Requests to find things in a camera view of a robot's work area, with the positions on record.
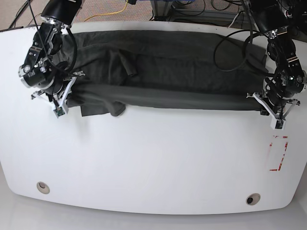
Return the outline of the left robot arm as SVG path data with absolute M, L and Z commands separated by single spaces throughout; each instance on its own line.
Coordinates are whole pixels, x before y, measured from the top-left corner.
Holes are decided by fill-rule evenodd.
M 304 90 L 307 78 L 288 33 L 288 20 L 278 1 L 244 0 L 242 5 L 250 23 L 255 24 L 260 35 L 267 37 L 267 53 L 276 64 L 273 76 L 265 78 L 264 92 L 255 93 L 253 97 L 280 126 L 288 114 L 284 111 L 286 104 L 295 106 L 298 103 L 293 96 Z

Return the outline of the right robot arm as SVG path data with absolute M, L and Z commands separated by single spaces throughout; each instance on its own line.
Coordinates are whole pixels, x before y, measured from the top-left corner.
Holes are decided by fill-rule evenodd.
M 19 79 L 27 88 L 39 89 L 31 98 L 47 102 L 57 117 L 68 113 L 67 96 L 76 79 L 83 75 L 81 71 L 73 71 L 77 59 L 77 43 L 70 30 L 81 6 L 80 0 L 48 2 L 41 14 L 43 22 L 37 26 L 32 46 L 18 71 Z M 63 44 L 63 29 L 67 30 L 72 40 L 72 60 L 54 64 L 52 57 L 60 51 Z

